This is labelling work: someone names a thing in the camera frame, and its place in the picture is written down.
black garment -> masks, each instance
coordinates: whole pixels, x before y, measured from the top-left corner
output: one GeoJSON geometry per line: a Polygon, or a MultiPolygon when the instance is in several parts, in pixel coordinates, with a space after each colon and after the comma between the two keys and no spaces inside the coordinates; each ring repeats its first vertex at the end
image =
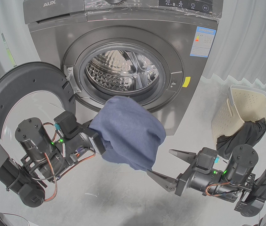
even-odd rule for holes
{"type": "Polygon", "coordinates": [[[237,145],[248,144],[254,146],[257,144],[266,132],[265,118],[256,121],[245,121],[244,126],[230,137],[220,136],[217,139],[217,151],[219,156],[229,159],[233,149],[237,145]]]}

metal bracket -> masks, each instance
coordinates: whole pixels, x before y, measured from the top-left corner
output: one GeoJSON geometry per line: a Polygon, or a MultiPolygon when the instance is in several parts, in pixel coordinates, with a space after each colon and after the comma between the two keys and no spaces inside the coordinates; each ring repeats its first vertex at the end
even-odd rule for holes
{"type": "Polygon", "coordinates": [[[146,173],[151,179],[157,182],[161,187],[163,187],[168,192],[175,191],[177,185],[176,179],[160,174],[155,171],[147,171],[146,173]]]}
{"type": "Polygon", "coordinates": [[[191,164],[194,161],[194,159],[197,155],[196,153],[179,151],[179,150],[175,150],[175,149],[170,149],[169,154],[172,154],[173,156],[176,156],[179,159],[184,160],[189,164],[191,164]]]}
{"type": "Polygon", "coordinates": [[[75,94],[78,92],[82,92],[75,81],[75,77],[73,76],[73,67],[68,67],[67,73],[68,73],[68,75],[67,75],[66,79],[69,81],[69,83],[73,89],[73,93],[75,94]]]}
{"type": "Polygon", "coordinates": [[[235,186],[230,184],[230,186],[240,188],[245,192],[250,193],[254,185],[254,179],[255,179],[255,174],[251,173],[243,185],[235,186]]]}

gray floor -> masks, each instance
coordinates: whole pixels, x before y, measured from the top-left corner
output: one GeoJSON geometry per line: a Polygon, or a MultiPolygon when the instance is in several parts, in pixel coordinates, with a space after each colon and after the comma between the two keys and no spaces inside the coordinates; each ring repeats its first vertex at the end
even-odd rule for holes
{"type": "MultiPolygon", "coordinates": [[[[232,78],[222,81],[217,76],[210,80],[201,78],[175,136],[167,137],[160,146],[153,170],[176,177],[188,167],[168,154],[169,149],[198,152],[204,146],[215,148],[211,121],[233,83],[247,84],[247,81],[237,82],[232,78]]],[[[266,85],[259,81],[252,87],[266,91],[266,85]]],[[[266,168],[266,134],[255,149],[259,163],[254,173],[260,175],[266,168]]],[[[225,164],[220,162],[216,167],[224,169],[225,164]]],[[[53,190],[54,186],[50,185],[46,195],[50,196],[53,190]]],[[[167,193],[144,172],[106,162],[100,156],[69,172],[58,182],[57,197],[35,209],[24,206],[16,194],[6,192],[0,183],[0,211],[19,214],[39,226],[233,226],[258,222],[258,216],[244,218],[233,211],[234,206],[235,203],[204,197],[192,189],[181,197],[167,193]]],[[[265,213],[266,204],[260,215],[265,213]]],[[[9,218],[17,225],[27,224],[9,218]]]]}

white plastic basket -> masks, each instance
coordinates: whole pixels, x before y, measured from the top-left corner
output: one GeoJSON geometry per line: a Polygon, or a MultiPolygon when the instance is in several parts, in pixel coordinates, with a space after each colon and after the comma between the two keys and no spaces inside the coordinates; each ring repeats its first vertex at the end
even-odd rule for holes
{"type": "Polygon", "coordinates": [[[221,135],[231,136],[245,121],[266,119],[266,92],[241,85],[231,85],[229,97],[221,105],[212,121],[215,144],[221,135]]]}

plastic film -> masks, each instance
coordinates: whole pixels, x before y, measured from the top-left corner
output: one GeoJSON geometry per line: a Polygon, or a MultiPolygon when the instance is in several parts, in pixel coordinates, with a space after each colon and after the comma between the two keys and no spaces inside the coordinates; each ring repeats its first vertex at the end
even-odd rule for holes
{"type": "Polygon", "coordinates": [[[85,0],[87,15],[115,11],[128,14],[136,9],[159,9],[165,12],[182,13],[186,16],[203,17],[219,21],[222,15],[223,0],[122,0],[111,4],[105,0],[85,0]]]}

